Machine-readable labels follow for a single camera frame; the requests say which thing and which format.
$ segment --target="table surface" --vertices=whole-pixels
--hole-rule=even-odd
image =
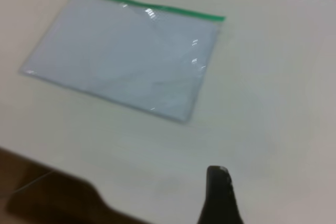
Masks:
[[[67,0],[0,0],[0,146],[116,210],[196,223],[209,165],[247,223],[335,223],[336,0],[139,0],[227,16],[191,121],[18,73]]]

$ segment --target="brown floor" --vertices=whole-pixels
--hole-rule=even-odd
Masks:
[[[1,224],[145,224],[108,208],[91,185],[57,172],[4,197],[47,172],[0,149]]]

